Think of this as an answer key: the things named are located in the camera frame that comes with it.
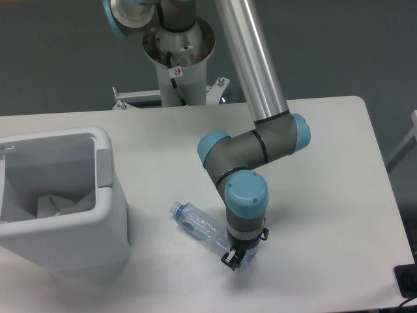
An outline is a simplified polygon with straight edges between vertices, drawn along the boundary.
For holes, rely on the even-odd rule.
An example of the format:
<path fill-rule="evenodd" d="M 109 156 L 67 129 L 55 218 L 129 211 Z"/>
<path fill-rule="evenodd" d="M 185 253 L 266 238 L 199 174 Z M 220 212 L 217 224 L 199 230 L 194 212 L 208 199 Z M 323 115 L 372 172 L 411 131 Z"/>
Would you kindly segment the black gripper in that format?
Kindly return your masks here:
<path fill-rule="evenodd" d="M 231 250 L 222 256 L 221 262 L 232 270 L 236 270 L 240 268 L 247 250 L 255 248 L 260 241 L 266 241 L 268 239 L 269 229 L 263 228 L 258 235 L 248 240 L 238 239 L 233 236 L 229 230 L 227 230 L 227 236 L 231 243 Z"/>

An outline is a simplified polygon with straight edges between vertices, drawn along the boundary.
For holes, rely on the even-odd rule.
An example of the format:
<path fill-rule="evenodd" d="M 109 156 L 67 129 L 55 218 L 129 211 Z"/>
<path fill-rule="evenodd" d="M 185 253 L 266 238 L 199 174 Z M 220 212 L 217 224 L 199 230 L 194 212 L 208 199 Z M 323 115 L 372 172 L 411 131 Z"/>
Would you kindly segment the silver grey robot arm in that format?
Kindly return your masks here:
<path fill-rule="evenodd" d="M 156 67 L 162 106 L 208 102 L 207 61 L 215 47 L 211 26 L 197 15 L 195 1 L 104 1 L 119 37 L 143 33 L 143 49 Z M 256 169 L 308 146 L 306 120 L 291 113 L 265 44 L 253 1 L 217 1 L 254 128 L 238 136 L 224 131 L 205 135 L 197 154 L 225 205 L 229 244 L 222 262 L 231 269 L 268 238 L 265 212 L 268 187 Z"/>

